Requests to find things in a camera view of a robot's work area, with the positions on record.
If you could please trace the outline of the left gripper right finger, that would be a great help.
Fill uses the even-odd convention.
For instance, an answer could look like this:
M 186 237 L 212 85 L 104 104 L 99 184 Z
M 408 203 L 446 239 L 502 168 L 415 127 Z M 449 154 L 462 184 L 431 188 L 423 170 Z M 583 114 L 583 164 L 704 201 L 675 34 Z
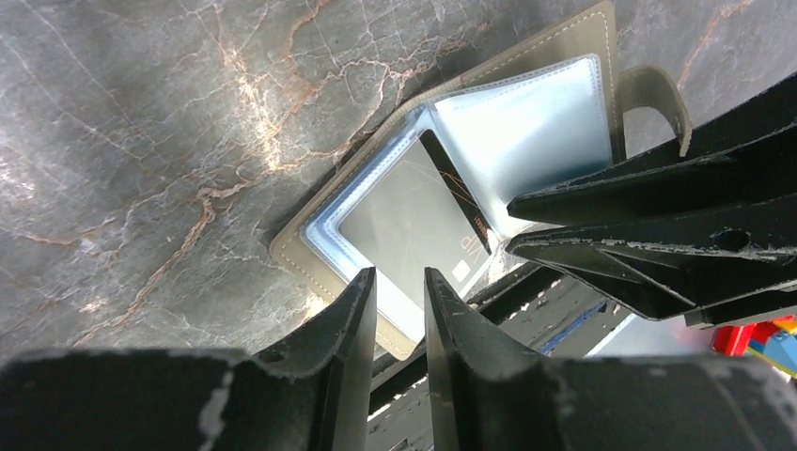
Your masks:
M 753 358 L 551 358 L 561 443 L 524 450 L 792 450 L 796 391 Z

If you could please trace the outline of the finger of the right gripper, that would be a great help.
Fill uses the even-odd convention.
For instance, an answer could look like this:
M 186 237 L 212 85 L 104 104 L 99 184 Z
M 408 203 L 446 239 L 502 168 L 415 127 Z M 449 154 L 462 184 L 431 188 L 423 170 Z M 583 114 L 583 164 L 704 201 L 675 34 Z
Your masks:
M 508 251 L 645 319 L 724 326 L 796 312 L 796 197 L 524 233 Z
M 775 203 L 796 208 L 796 77 L 791 75 L 699 126 L 686 156 L 671 141 L 508 206 L 511 216 L 599 225 Z

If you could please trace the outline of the olive card holder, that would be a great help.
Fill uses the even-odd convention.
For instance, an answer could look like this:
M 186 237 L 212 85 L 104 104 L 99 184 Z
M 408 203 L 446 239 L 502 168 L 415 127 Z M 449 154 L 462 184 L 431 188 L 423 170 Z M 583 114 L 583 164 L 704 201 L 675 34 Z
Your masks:
M 678 88 L 656 67 L 620 69 L 615 9 L 600 2 L 406 101 L 277 234 L 271 254 L 328 302 L 375 268 L 375 341 L 404 360 L 425 334 L 423 298 L 402 294 L 338 230 L 370 183 L 433 131 L 486 219 L 487 269 L 529 227 L 509 202 L 623 161 L 623 116 L 640 107 L 668 121 L 684 155 L 692 124 Z

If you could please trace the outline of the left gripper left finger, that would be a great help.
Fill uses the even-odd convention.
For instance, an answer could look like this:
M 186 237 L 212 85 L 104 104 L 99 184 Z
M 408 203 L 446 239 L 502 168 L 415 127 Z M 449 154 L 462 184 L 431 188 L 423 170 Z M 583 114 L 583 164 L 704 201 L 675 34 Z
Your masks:
M 5 450 L 361 450 L 376 272 L 265 350 L 35 350 L 1 368 Z

